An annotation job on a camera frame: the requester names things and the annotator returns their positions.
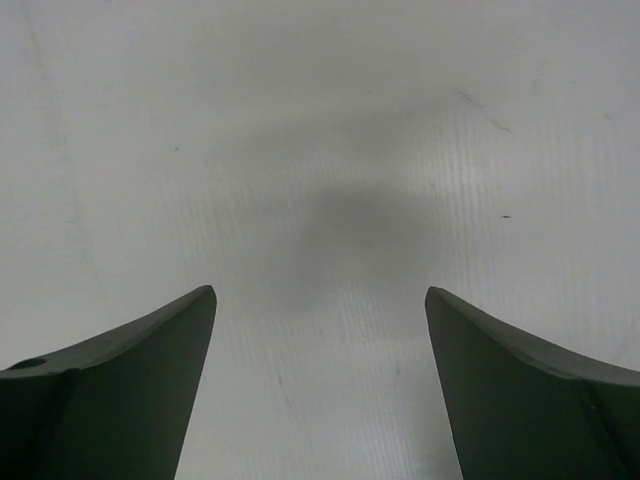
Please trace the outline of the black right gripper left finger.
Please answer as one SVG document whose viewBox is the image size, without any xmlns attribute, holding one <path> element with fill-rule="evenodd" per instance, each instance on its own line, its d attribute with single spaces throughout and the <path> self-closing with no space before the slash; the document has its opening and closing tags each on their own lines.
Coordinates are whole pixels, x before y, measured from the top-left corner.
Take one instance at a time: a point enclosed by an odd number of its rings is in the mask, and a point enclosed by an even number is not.
<svg viewBox="0 0 640 480">
<path fill-rule="evenodd" d="M 215 314 L 201 286 L 2 370 L 2 478 L 175 478 Z"/>
</svg>

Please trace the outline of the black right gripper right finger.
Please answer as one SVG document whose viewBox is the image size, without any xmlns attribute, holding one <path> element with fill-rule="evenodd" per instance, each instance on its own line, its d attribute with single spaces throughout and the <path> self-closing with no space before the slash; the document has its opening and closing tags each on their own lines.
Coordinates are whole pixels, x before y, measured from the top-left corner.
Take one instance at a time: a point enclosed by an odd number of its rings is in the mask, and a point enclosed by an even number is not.
<svg viewBox="0 0 640 480">
<path fill-rule="evenodd" d="M 544 340 L 438 287 L 429 336 L 466 479 L 636 479 L 639 374 Z"/>
</svg>

